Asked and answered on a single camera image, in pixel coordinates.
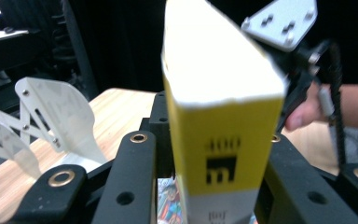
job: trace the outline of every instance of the white metal part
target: white metal part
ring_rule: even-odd
[[[57,165],[79,164],[89,172],[106,162],[93,135],[94,114],[76,88],[65,82],[26,77],[17,82],[15,90],[21,99],[20,119],[0,111],[0,158],[15,161],[37,178],[38,161],[29,148],[32,135],[66,153]],[[13,130],[20,131],[20,136]]]
[[[289,52],[310,30],[317,14],[316,0],[276,0],[245,18],[241,29],[254,39]]]

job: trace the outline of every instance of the white metal bracket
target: white metal bracket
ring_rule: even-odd
[[[298,46],[317,15],[316,0],[276,0],[245,18],[241,29],[254,39],[289,52]]]
[[[89,172],[106,162],[93,135],[94,114],[76,88],[26,77],[15,90],[21,100],[20,118],[0,111],[0,158],[15,161],[25,173],[38,178],[38,160],[30,149],[30,136],[34,136],[66,153],[57,165],[75,163]]]

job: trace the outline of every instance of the wooden table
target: wooden table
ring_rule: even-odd
[[[149,118],[155,93],[111,89],[89,104],[95,115],[94,136],[108,160],[116,154],[121,138],[139,130],[142,118]],[[312,165],[331,173],[337,163],[331,148],[327,127],[312,124],[307,128],[288,133],[283,131]],[[36,140],[32,146],[39,160],[40,169],[46,172],[63,155],[57,154],[48,143]],[[34,180],[25,175],[13,161],[0,165],[0,222],[9,219]]]

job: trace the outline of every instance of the human hand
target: human hand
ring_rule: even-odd
[[[325,121],[318,97],[319,86],[312,82],[307,91],[307,100],[296,108],[287,118],[284,126],[287,131],[307,126],[315,120]]]

